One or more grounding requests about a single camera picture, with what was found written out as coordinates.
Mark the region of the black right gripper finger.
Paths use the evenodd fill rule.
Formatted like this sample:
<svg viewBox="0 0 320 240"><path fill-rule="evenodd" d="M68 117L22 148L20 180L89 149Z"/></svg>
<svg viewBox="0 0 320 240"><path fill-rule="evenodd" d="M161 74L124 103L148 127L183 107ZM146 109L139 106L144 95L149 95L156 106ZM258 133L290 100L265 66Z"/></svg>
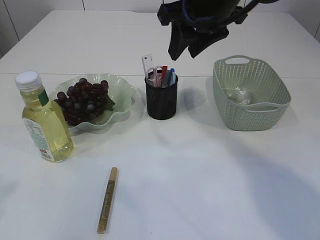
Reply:
<svg viewBox="0 0 320 240"><path fill-rule="evenodd" d="M193 29L190 26L177 21L171 23L168 53L173 61L176 61L192 42Z"/></svg>
<svg viewBox="0 0 320 240"><path fill-rule="evenodd" d="M192 58L197 57L205 49L214 43L225 39L229 35L227 27L219 29L214 33L201 33L192 43L188 46L188 51Z"/></svg>

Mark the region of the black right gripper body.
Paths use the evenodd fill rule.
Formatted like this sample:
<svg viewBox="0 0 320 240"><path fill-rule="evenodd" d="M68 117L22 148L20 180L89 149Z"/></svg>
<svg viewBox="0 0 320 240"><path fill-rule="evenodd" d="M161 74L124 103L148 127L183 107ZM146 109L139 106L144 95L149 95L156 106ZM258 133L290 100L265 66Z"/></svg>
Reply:
<svg viewBox="0 0 320 240"><path fill-rule="evenodd" d="M248 7L238 0L163 2L157 12L161 25L171 25L171 32L181 35L228 35L228 25L241 24L247 15Z"/></svg>

